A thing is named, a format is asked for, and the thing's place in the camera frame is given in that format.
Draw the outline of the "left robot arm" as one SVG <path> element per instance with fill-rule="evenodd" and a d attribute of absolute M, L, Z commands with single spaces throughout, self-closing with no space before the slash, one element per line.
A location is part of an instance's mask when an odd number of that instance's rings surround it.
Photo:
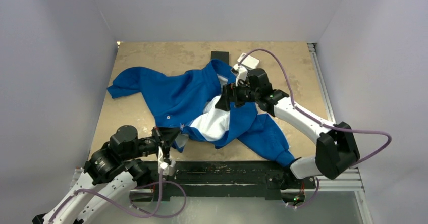
<path fill-rule="evenodd" d="M 110 203 L 137 218 L 157 215 L 165 182 L 174 173 L 170 149 L 180 128 L 154 127 L 151 136 L 139 138 L 134 126 L 123 125 L 84 164 L 83 171 L 65 197 L 51 211 L 35 216 L 32 223 L 88 223 Z M 157 185 L 154 211 L 131 212 L 116 202 L 134 188 Z"/>

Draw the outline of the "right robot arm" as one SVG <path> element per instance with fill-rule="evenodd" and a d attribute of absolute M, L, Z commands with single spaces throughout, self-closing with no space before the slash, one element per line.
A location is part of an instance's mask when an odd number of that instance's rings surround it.
<path fill-rule="evenodd" d="M 299 130 L 316 146 L 315 156 L 299 158 L 287 166 L 283 174 L 287 186 L 296 187 L 311 176 L 333 180 L 360 160 L 352 129 L 347 123 L 335 124 L 301 107 L 290 94 L 273 89 L 263 69 L 247 70 L 234 65 L 231 71 L 236 80 L 223 86 L 217 109 L 230 111 L 232 106 L 256 103 L 262 111 Z"/>

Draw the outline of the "blue zip jacket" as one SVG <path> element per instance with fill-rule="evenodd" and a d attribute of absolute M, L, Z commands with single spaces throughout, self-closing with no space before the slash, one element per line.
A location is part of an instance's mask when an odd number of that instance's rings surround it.
<path fill-rule="evenodd" d="M 167 76 L 146 67 L 122 71 L 107 88 L 112 98 L 141 93 L 159 127 L 180 128 L 198 142 L 221 149 L 239 140 L 260 157 L 286 167 L 294 161 L 289 144 L 268 114 L 259 114 L 255 103 L 215 108 L 222 87 L 235 82 L 231 67 L 217 59 L 202 69 Z"/>

